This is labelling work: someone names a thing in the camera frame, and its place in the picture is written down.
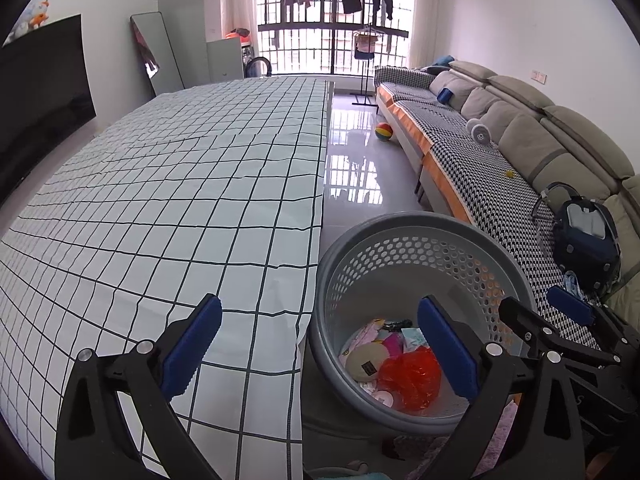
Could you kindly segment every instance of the laundry basket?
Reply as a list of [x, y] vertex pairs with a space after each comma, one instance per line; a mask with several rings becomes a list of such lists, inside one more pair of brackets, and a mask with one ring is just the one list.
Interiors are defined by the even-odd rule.
[[466, 322], [483, 342], [520, 355], [522, 341], [498, 318], [504, 297], [535, 305], [511, 255], [481, 230], [435, 213], [399, 213], [364, 222], [325, 253], [316, 281], [308, 338], [318, 368], [338, 396], [369, 420], [404, 434], [450, 434], [468, 407], [443, 376], [438, 397], [409, 415], [373, 399], [347, 374], [338, 355], [374, 318], [411, 319], [433, 294], [449, 315]]

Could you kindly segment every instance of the bag strap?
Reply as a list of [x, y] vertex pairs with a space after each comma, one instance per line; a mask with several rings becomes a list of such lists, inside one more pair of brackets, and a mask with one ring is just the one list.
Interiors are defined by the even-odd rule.
[[542, 190], [542, 192], [540, 192], [540, 197], [538, 198], [538, 200], [536, 200], [536, 203], [534, 204], [533, 209], [531, 210], [530, 216], [531, 216], [531, 221], [536, 227], [536, 240], [538, 241], [538, 246], [540, 247], [540, 250], [542, 250], [542, 253], [547, 258], [549, 258], [550, 255], [549, 255], [549, 252], [546, 250], [546, 247], [542, 241], [542, 233], [540, 232], [540, 223], [538, 222], [538, 220], [543, 220], [543, 218], [538, 215], [538, 211], [540, 209], [540, 205], [542, 204], [542, 201], [548, 204], [547, 199], [549, 196], [549, 192], [552, 189], [555, 189], [556, 187], [562, 187], [563, 189], [565, 189], [566, 192], [569, 194], [569, 197], [571, 200], [580, 200], [582, 198], [580, 193], [578, 193], [574, 187], [569, 186], [564, 182], [552, 182], [551, 184], [546, 186], [545, 189]]
[[[620, 250], [620, 240], [618, 238], [618, 229], [616, 228], [615, 222], [610, 222], [609, 218], [611, 218], [611, 213], [608, 209], [606, 209], [602, 204], [599, 204], [595, 200], [591, 200], [593, 206], [598, 210], [600, 215], [604, 218], [604, 223], [607, 225], [607, 228], [611, 232], [611, 237], [613, 238], [613, 243], [616, 245], [616, 253], [618, 254], [618, 259], [622, 256], [622, 250]], [[620, 277], [622, 276], [622, 266], [618, 267], [618, 275], [609, 283], [609, 290], [612, 289], [613, 285], [620, 281]]]

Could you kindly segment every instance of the red plastic bag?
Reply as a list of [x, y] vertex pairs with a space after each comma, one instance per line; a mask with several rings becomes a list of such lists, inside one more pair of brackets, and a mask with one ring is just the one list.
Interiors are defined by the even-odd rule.
[[438, 396], [441, 377], [442, 371], [433, 351], [421, 346], [382, 363], [378, 389], [398, 393], [404, 410], [417, 412]]

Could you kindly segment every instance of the ball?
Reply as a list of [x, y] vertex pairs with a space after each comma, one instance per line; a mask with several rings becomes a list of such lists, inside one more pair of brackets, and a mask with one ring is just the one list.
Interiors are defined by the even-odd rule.
[[386, 123], [379, 123], [378, 126], [376, 126], [376, 137], [380, 140], [389, 140], [393, 134], [394, 131], [391, 129], [391, 126]]

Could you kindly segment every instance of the blue backpack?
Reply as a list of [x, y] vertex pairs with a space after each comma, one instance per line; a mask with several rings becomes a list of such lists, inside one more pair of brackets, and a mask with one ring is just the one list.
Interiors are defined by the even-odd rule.
[[595, 200], [581, 196], [572, 186], [553, 182], [541, 194], [531, 212], [537, 223], [538, 209], [549, 192], [562, 187], [569, 193], [556, 213], [552, 229], [553, 259], [562, 272], [575, 273], [586, 293], [604, 296], [620, 278], [618, 230], [610, 211]]

